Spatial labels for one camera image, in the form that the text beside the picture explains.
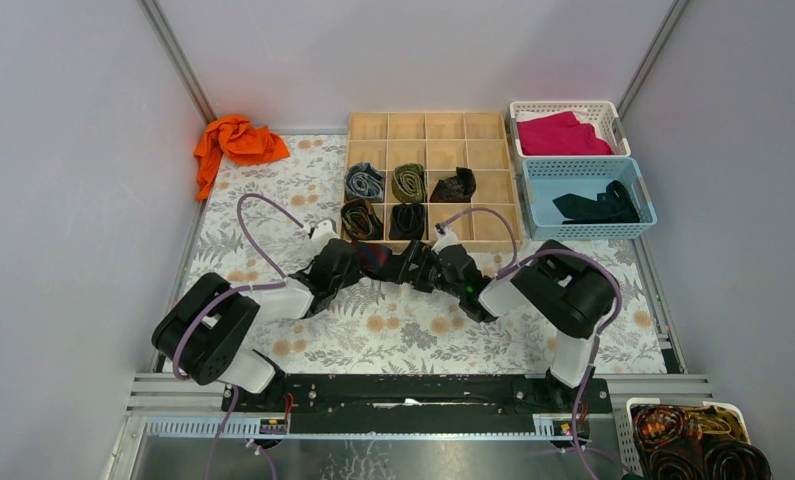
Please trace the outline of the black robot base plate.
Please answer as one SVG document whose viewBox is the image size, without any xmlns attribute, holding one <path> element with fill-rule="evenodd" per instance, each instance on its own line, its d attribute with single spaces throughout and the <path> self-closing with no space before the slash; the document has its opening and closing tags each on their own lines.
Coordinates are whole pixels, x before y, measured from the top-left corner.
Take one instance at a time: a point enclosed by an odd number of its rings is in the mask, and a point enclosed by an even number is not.
<svg viewBox="0 0 795 480">
<path fill-rule="evenodd" d="M 288 374 L 260 394 L 226 390 L 223 410 L 276 413 L 282 420 L 300 418 L 374 418 L 406 421 L 453 418 L 460 422 L 540 415 L 570 421 L 612 411 L 604 380 L 589 381 L 585 392 L 544 376 Z"/>
</svg>

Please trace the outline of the red navy striped tie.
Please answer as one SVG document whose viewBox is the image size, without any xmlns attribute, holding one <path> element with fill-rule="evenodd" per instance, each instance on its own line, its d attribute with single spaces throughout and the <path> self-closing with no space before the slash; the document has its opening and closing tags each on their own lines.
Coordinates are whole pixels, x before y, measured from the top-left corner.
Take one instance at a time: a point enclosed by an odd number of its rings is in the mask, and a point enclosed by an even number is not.
<svg viewBox="0 0 795 480">
<path fill-rule="evenodd" d="M 392 250 L 378 243 L 357 240 L 353 240 L 351 246 L 359 259 L 361 272 L 368 278 L 382 280 L 383 272 L 393 255 Z"/>
</svg>

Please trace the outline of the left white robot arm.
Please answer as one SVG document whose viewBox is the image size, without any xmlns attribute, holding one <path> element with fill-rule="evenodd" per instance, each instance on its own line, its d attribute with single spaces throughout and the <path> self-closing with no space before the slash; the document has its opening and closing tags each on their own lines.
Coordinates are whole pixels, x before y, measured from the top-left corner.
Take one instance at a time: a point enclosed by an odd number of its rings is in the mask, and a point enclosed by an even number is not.
<svg viewBox="0 0 795 480">
<path fill-rule="evenodd" d="M 252 325 L 314 316 L 360 278 L 355 248 L 341 239 L 328 240 L 310 266 L 278 283 L 234 287 L 210 272 L 161 320 L 151 343 L 179 377 L 234 385 L 255 408 L 269 411 L 282 401 L 282 374 L 267 356 L 243 347 Z"/>
</svg>

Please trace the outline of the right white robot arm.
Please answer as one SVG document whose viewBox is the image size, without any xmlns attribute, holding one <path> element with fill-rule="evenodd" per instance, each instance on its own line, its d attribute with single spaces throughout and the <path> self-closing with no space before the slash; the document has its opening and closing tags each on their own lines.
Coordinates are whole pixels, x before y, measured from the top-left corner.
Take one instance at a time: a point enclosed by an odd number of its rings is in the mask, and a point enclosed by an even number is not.
<svg viewBox="0 0 795 480">
<path fill-rule="evenodd" d="M 537 310 L 558 334 L 546 396 L 562 412 L 585 400 L 598 336 L 622 307 L 618 281 L 602 265 L 554 240 L 495 277 L 483 274 L 458 240 L 412 241 L 385 263 L 381 276 L 418 291 L 445 292 L 478 323 L 521 307 Z"/>
</svg>

